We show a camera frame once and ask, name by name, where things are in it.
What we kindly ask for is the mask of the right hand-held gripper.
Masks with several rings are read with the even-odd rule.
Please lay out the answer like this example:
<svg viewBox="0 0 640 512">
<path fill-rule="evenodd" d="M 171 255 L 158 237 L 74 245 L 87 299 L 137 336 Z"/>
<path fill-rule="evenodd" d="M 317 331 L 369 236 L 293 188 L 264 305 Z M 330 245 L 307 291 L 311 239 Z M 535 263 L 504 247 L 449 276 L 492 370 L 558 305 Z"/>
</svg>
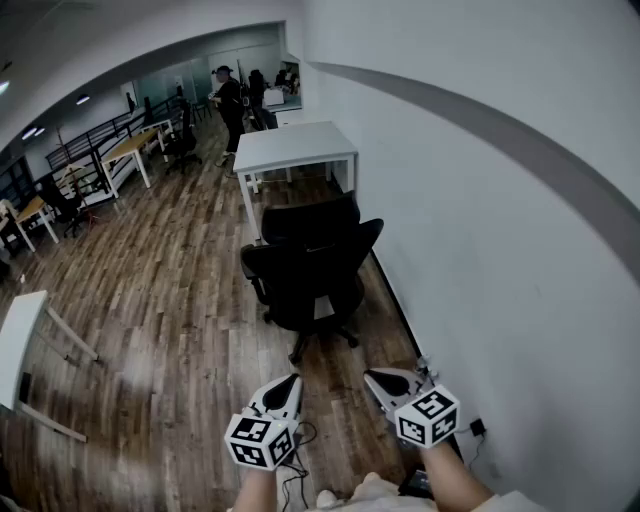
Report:
<svg viewBox="0 0 640 512">
<path fill-rule="evenodd" d="M 394 412 L 399 439 L 419 447 L 433 447 L 458 428 L 460 401 L 443 385 L 405 404 L 426 384 L 423 375 L 401 368 L 373 368 L 365 370 L 363 377 L 385 413 L 403 405 Z"/>
</svg>

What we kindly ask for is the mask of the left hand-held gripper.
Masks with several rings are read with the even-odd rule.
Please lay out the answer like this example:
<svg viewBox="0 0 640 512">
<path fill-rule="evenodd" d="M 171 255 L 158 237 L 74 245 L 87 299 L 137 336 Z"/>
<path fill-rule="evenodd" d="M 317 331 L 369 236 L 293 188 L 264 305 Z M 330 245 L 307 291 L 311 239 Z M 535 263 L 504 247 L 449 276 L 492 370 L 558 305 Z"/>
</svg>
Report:
<svg viewBox="0 0 640 512">
<path fill-rule="evenodd" d="M 260 387 L 249 400 L 249 408 L 262 416 L 252 410 L 232 416 L 224 441 L 237 465 L 275 471 L 283 463 L 295 448 L 302 391 L 299 374 L 277 378 Z"/>
</svg>

